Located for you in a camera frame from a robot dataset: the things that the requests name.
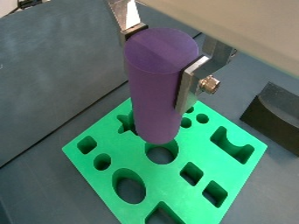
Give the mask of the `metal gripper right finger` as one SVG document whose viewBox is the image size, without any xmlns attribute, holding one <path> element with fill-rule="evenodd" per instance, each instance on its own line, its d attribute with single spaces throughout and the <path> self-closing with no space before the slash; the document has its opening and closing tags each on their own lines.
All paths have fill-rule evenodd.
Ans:
<svg viewBox="0 0 299 224">
<path fill-rule="evenodd" d="M 212 95 L 220 81 L 212 76 L 232 60 L 237 50 L 206 36 L 201 46 L 201 55 L 182 69 L 181 81 L 177 91 L 174 110 L 184 114 L 197 101 L 200 93 Z"/>
</svg>

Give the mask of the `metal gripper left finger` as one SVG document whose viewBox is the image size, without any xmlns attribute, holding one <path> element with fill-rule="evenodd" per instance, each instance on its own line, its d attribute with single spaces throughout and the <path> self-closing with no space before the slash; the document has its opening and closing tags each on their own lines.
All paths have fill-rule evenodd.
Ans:
<svg viewBox="0 0 299 224">
<path fill-rule="evenodd" d="M 134 34 L 148 28 L 148 25 L 141 22 L 136 0 L 106 0 L 106 5 L 116 19 L 118 39 L 122 45 Z"/>
</svg>

